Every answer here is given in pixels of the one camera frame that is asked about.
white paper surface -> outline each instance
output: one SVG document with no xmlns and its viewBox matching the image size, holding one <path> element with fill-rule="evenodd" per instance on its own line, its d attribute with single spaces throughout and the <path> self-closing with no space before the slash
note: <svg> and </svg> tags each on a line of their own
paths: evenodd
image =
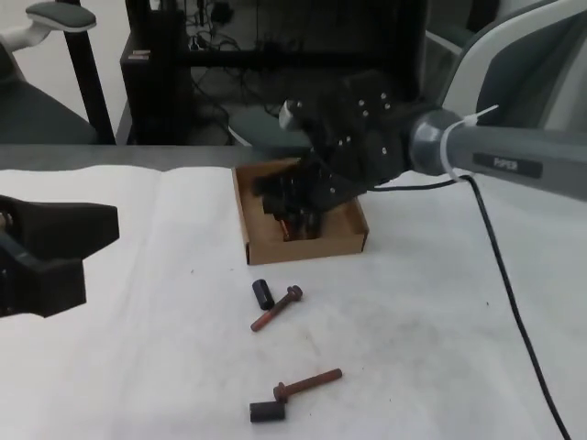
<svg viewBox="0 0 587 440">
<path fill-rule="evenodd" d="M 86 305 L 0 320 L 2 439 L 559 438 L 468 185 L 367 194 L 363 254 L 253 268 L 230 170 L 3 171 L 0 188 L 115 204 L 121 224 L 86 260 Z M 555 402 L 587 438 L 587 204 L 482 191 Z M 257 278 L 305 297 L 253 334 Z M 333 368 L 285 422 L 249 423 L 279 381 Z"/>
</svg>

open cardboard tray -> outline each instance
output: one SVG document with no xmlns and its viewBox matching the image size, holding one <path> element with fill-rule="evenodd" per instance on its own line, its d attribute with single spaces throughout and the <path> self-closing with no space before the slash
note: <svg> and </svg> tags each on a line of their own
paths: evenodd
<svg viewBox="0 0 587 440">
<path fill-rule="evenodd" d="M 273 215 L 263 213 L 260 197 L 250 188 L 255 177 L 279 171 L 294 160 L 277 160 L 233 169 L 238 214 L 247 264 L 266 264 L 334 255 L 358 254 L 369 234 L 367 221 L 357 199 L 325 214 L 322 235 L 314 240 L 283 241 L 282 229 Z"/>
</svg>

rusty screw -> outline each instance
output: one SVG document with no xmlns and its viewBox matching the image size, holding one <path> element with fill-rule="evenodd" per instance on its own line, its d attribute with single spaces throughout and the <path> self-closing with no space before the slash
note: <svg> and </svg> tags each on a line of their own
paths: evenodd
<svg viewBox="0 0 587 440">
<path fill-rule="evenodd" d="M 279 382 L 279 385 L 273 388 L 273 396 L 275 396 L 277 402 L 287 402 L 287 399 L 292 394 L 310 390 L 340 378 L 342 378 L 342 371 L 340 368 L 337 368 L 327 371 L 326 373 L 318 374 L 313 378 L 300 380 L 292 385 L 285 386 L 283 385 L 283 382 Z"/>
<path fill-rule="evenodd" d="M 257 321 L 251 324 L 250 329 L 253 332 L 258 332 L 259 330 L 261 330 L 261 328 L 267 325 L 271 321 L 271 319 L 280 314 L 289 303 L 293 303 L 294 301 L 300 301 L 302 299 L 303 294 L 304 293 L 302 292 L 302 289 L 300 289 L 298 286 L 288 287 L 285 296 L 281 298 L 273 306 L 271 310 L 268 310 L 267 312 L 262 314 Z"/>
</svg>

chair armrest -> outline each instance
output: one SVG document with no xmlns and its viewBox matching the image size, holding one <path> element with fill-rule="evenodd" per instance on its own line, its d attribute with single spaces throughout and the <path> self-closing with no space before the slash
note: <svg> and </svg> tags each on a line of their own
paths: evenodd
<svg viewBox="0 0 587 440">
<path fill-rule="evenodd" d="M 95 26 L 95 15 L 87 9 L 67 3 L 44 2 L 29 6 L 27 17 L 50 30 L 85 32 Z"/>
<path fill-rule="evenodd" d="M 8 52 L 32 48 L 52 30 L 85 32 L 95 26 L 95 15 L 81 6 L 67 3 L 37 3 L 27 8 L 32 23 L 0 31 L 0 41 Z"/>
</svg>

black cylindrical spacer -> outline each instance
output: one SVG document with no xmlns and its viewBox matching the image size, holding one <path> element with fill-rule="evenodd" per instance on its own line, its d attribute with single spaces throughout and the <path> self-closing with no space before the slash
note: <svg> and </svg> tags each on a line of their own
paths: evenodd
<svg viewBox="0 0 587 440">
<path fill-rule="evenodd" d="M 282 401 L 260 401 L 249 404 L 250 422 L 275 422 L 285 419 L 285 403 Z"/>
<path fill-rule="evenodd" d="M 253 282 L 253 291 L 257 297 L 257 302 L 261 310 L 270 310 L 275 305 L 271 296 L 271 291 L 265 280 L 256 280 Z"/>
</svg>

